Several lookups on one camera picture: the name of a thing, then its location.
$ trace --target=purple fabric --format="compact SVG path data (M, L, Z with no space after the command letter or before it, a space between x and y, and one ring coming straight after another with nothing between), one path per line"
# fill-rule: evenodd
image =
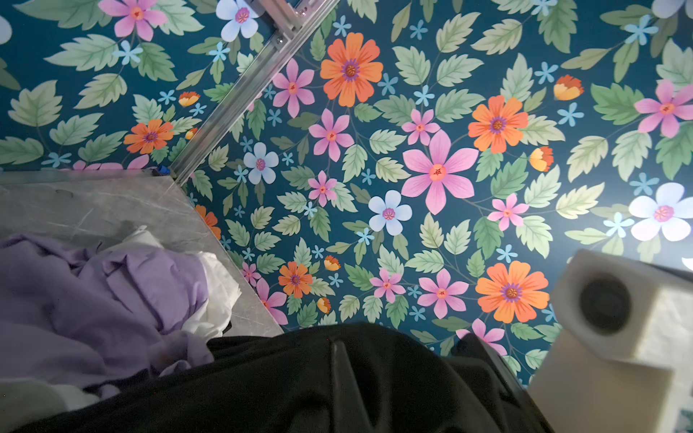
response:
M80 388L213 361L182 324L207 300L195 257L155 247L97 252L0 241L0 377Z

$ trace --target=green leaf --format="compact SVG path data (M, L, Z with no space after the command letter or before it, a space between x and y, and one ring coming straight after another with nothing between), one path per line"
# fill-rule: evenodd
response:
M484 257L482 256L480 249L472 254L469 260L467 260L467 270L472 278L479 278L484 274L486 264L484 263Z
M390 274L404 274L404 265L395 253L388 251L387 248L381 245L378 255L380 267L385 268Z
M505 167L491 180L491 194L502 200L508 198L512 193L516 193L525 187L523 183L529 173L527 169L527 158L517 158L512 164L507 162Z
M127 131L114 132L110 135L102 134L94 140L89 140L83 148L77 151L77 154L87 163L106 159L120 146L125 134Z
M294 262L296 262L297 265L310 267L310 260L312 258L313 255L310 253L310 248L308 248L308 245L306 245L306 241L301 238L299 240L299 244L296 245L296 248L294 249Z
M296 321L301 328L307 328L317 323L317 306L315 301L301 307L301 311L296 315Z
M540 13L537 15L539 21L539 34L544 35L544 42L547 45L553 44L562 53L570 52L570 35L577 32L574 21L577 21L577 14L574 9L577 5L573 0L558 0L558 4L549 9L549 15Z
M75 42L61 44L63 51L45 58L48 63L60 66L76 67L77 71L100 71L106 66L112 67L118 63L113 52L118 44L111 38L101 35L76 37Z
M0 58L0 86L7 87L10 90L20 90L19 82L6 68L7 63Z
M133 116L137 123L149 123L149 121L164 117L161 105L155 99L147 99L142 95L134 96Z
M173 148L171 148L171 151L168 154L168 160L174 162L175 159L178 158L178 155L180 155L180 152L182 152L185 146L187 145L188 142L185 141L184 138L178 139L178 143L176 143L176 145L173 146Z
M525 354L525 362L527 363L527 366L533 370L538 369L547 353L548 351L542 351L537 348L530 350L527 352L527 354Z
M349 187L351 188L351 192L353 193L357 202L368 204L368 202L371 201L371 195L368 194L368 191L366 191L365 189L359 187L356 184L349 184Z
M303 212L304 206L308 203L305 195L295 191L277 195L277 199L284 205L287 211L291 212Z
M417 272L435 273L443 269L445 261L443 256L437 250L424 250L420 253L415 253L414 258L407 260L404 264L406 267L413 267Z
M204 173L204 170L195 170L193 177L193 186L202 196L212 200L212 183L209 181L209 176Z
M389 317L392 322L392 326L397 329L399 324L407 318L407 311L409 310L409 301L407 297L403 294L398 294L395 296L393 303L388 302L385 306L386 316Z
M365 15L375 24L378 18L378 10L376 9L378 0L347 0L347 3L354 12L358 13L359 17L363 18Z
M255 235L255 248L260 251L267 251L281 240L280 237L271 234L269 231L263 231Z
M561 187L560 176L559 166L553 167L548 173L541 173L525 189L525 204L535 208L547 207L551 200L559 196L556 191Z
M229 94L233 86L233 84L229 83L216 85L213 89L204 90L204 94L207 95L213 103L220 103L224 97Z
M640 44L638 41L621 45L621 48L613 55L613 62L615 63L615 68L613 70L614 81L621 82L621 80L623 80L623 77L626 76L626 72L628 72L628 68L638 59L639 53Z
M377 130L371 135L369 142L375 154L385 154L396 150L406 138L407 136L398 135L395 131Z
M316 62L320 62L325 57L326 50L325 39L322 37L320 30L317 30L310 41L310 55Z
M484 31L484 37L472 44L477 51L486 51L487 55L503 54L514 49L522 38L522 23L516 19L506 18L493 28Z
M289 181L289 185L301 190L309 190L308 180L315 177L315 173L309 167L296 166L289 171L281 172L284 179Z
M471 325L466 320L454 316L446 317L445 319L433 319L432 322L435 326L445 328L446 330L449 330L452 333L456 330L469 328L469 326Z
M317 208L317 212L310 219L310 227L316 235L322 238L322 240L330 242L330 217L325 208Z
M250 233L243 224L238 221L226 220L226 225L229 226L229 233L234 242L241 247L247 247L250 243Z
M482 250L488 260L495 254L495 249L500 247L500 239L503 232L498 228L498 221L490 221L486 217L481 217L474 224L474 240L477 248Z
M618 234L615 234L608 240L607 243L602 247L602 252L606 254L611 254L614 256L623 256L623 239L621 239Z
M349 192L349 189L347 189L346 185L344 185L342 182L337 182L333 191L337 195L337 198L330 200L332 206L336 207L342 212L358 212L356 207L353 205L353 196Z
M539 105L544 101L544 96L546 96L546 87L541 89L540 91L534 92L532 96L527 98L524 104L524 108L526 112L530 112L532 110L535 110L539 108Z
M570 149L568 158L568 180L574 181L582 173L589 173L596 168L608 153L608 143L604 137L588 135L578 140L579 145Z
M412 86L424 84L431 70L431 62L426 60L423 51L419 51L413 46L409 49L403 46L394 46L392 50L398 60L394 65L399 69L399 75L404 77L404 82Z
M253 131L256 139L260 139L262 130L265 129L265 121L267 120L267 108L261 100L255 100L253 111L248 113L248 126Z
M136 63L130 60L130 66L135 67L139 71L139 75L147 75L149 79L163 81L178 81L173 73L174 64L169 60L171 57L164 52L164 48L160 45L151 42L142 42L138 45L142 48L142 53L138 54L140 62Z
M654 238L638 244L638 253L640 254L641 262L652 263L655 254L661 251L662 241L659 238L659 233L657 233Z
M344 264L346 273L349 275L349 280L359 289L367 291L373 288L371 278L374 275L366 268L361 266L351 266Z
M464 16L458 14L453 19L445 21L443 28L439 29L435 35L435 43L440 52L452 53L456 51L467 40L469 33L472 33L472 24L479 15L481 15L479 12L468 13Z
M352 294L344 295L344 298L340 301L340 319L345 321L352 318L361 308L361 303L358 298Z
M363 315L368 318L372 324L380 318L380 313L383 311L383 302L380 298L371 295L363 300Z
M549 141L565 141L565 135L556 127L556 122L546 119L546 116L530 114L527 127L520 128L524 144L549 145Z
M197 83L200 82L206 70L207 68L200 69L199 71L190 72L188 75L185 76L185 80L183 80L179 85L177 85L175 89L183 90L187 89L190 86L195 86Z
M441 86L454 87L464 81L465 78L471 77L471 71L483 64L479 59L468 58L467 54L462 54L459 57L454 55L440 62L436 80Z
M388 99L381 99L374 104L375 108L383 112L383 117L391 123L402 126L412 121L412 110L416 108L414 100L404 95L391 95Z
M299 312L299 310L301 310L302 303L302 298L290 296L289 299L286 301L286 305L289 307L289 314L292 315L295 312Z
M293 127L299 127L302 130L307 131L308 128L318 123L319 121L320 116L318 116L317 114L311 112L302 112L300 116L290 118L288 122L286 122L286 124Z
M491 149L486 149L479 156L479 162L477 163L476 171L479 172L477 175L477 182L481 182L488 176L493 176L495 171L500 168L500 163L503 161L502 153L491 153Z
M279 270L279 267L286 263L283 259L276 257L274 254L261 254L255 261L258 267L258 272L268 275Z
M561 64L563 69L582 69L587 71L592 69L609 51L611 48L587 48L580 51L580 55L566 60Z
M407 179L411 175L404 171L404 166L397 160L385 157L380 158L376 163L376 176L386 182L397 182Z
M510 332L512 332L517 338L525 341L543 337L543 335L536 332L530 325L521 323L512 324L510 326Z
M659 31L652 35L652 39L650 40L650 55L652 58L662 53L664 45L669 38L676 33L678 29L678 14L673 14L669 18L660 18L655 21L654 26L658 28Z
M301 231L301 220L296 215L288 215L281 218L273 229L284 236L293 236Z
M515 227L515 232L522 244L527 245L528 250L538 252L544 258L549 256L549 242L554 240L551 236L548 224L539 215L529 215L523 218L525 224Z
M687 166L691 164L693 122L681 122L678 134L673 139L664 137L659 140L655 149L657 149L657 163L662 164L662 170L667 178L674 180L682 164Z
M420 331L416 329L410 330L413 336L415 336L420 342L424 344L437 343L438 339L433 337L433 334L429 333L427 330Z
M353 115L356 116L356 118L362 122L370 122L378 117L380 117L383 113L379 112L377 109L373 108L371 105L366 104L366 103L360 103L359 105L356 105L353 109Z
M73 116L67 122L60 121L58 126L49 132L49 136L59 145L82 143L98 127L96 122L101 116L103 113L93 113L83 117Z
M427 248L438 248L443 243L443 230L440 228L440 224L433 220L433 215L431 213L426 214L426 218L423 219L423 224L420 226L421 233L421 243Z
M392 19L392 33L390 34L390 42L395 42L402 33L402 30L407 28L409 24L409 13L412 9L412 3L409 2L404 9L397 12L397 14Z
M641 168L643 160L647 159L648 149L652 149L652 138L649 134L636 131L626 132L616 139L617 146L613 148L612 165L618 167L618 174L624 182L635 168Z
M440 95L435 103L436 118L445 123L451 123L461 119L464 114L469 114L472 109L485 98L478 94L470 94L467 89L451 90L450 93Z
M556 211L563 218L577 219L578 215L586 214L590 208L597 206L597 198L604 190L604 182L588 188L587 185L563 194L556 203Z
M272 220L273 207L260 206L250 214L250 224L258 230L264 229Z
M82 30L89 30L97 23L105 27L111 22L98 7L98 0L33 0L15 8L30 17L57 21L60 28L82 26Z
M173 33L182 36L185 32L198 32L204 28L193 17L195 11L185 5L185 0L158 0L152 7L153 10L162 11L168 18L167 22L159 26L164 34Z
M635 110L633 104L644 98L640 90L634 91L628 86L621 88L618 84L612 83L610 89L593 84L590 91L597 103L595 111L603 114L602 119L605 121L612 121L614 125L625 125L639 117L640 113Z
M464 253L467 250L467 245L469 245L469 238L471 235L472 232L469 231L469 220L462 221L458 225L452 226L452 228L450 228L450 233L445 235L445 249L454 255Z
M520 102L529 98L534 80L532 80L532 68L527 68L525 56L518 54L512 69L508 68L506 77L503 78L503 88L500 94L505 100L516 98Z
M0 164L26 164L44 154L43 145L35 139L7 136L0 140Z
M87 83L80 92L84 96L75 106L76 109L105 107L116 102L122 95L128 92L128 84L123 77L115 73L102 73Z
M553 343L556 341L556 338L558 338L559 334L561 333L561 330L563 327L560 324L553 324L552 325L537 325L534 327L537 331L540 333L544 334L544 341Z
M34 90L19 92L19 100L12 99L12 110L7 114L22 125L39 127L55 122L60 117L62 96L55 95L56 80L46 81Z

